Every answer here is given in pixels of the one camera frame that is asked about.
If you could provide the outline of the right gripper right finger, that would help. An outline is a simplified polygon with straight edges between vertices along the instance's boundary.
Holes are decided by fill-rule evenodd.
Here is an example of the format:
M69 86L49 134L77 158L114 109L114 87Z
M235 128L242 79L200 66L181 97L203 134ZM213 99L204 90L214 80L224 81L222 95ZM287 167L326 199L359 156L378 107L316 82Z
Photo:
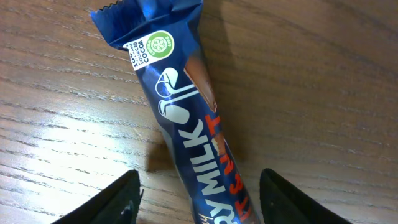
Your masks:
M266 224L351 224L272 169L262 171L259 186Z

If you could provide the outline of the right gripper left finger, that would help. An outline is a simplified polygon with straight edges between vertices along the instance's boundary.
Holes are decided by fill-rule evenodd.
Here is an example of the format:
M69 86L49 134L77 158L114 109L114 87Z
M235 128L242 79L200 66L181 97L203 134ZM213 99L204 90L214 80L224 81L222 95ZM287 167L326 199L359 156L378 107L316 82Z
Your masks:
M136 224L143 196L139 173L129 170L55 224Z

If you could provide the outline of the purple Dairy Milk bar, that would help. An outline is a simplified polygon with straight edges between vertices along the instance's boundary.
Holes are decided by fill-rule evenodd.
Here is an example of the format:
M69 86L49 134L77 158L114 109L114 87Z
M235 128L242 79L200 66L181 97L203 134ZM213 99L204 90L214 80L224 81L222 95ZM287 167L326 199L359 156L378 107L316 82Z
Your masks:
M197 32L200 0L122 0L90 17L129 54L196 223L259 223L226 142Z

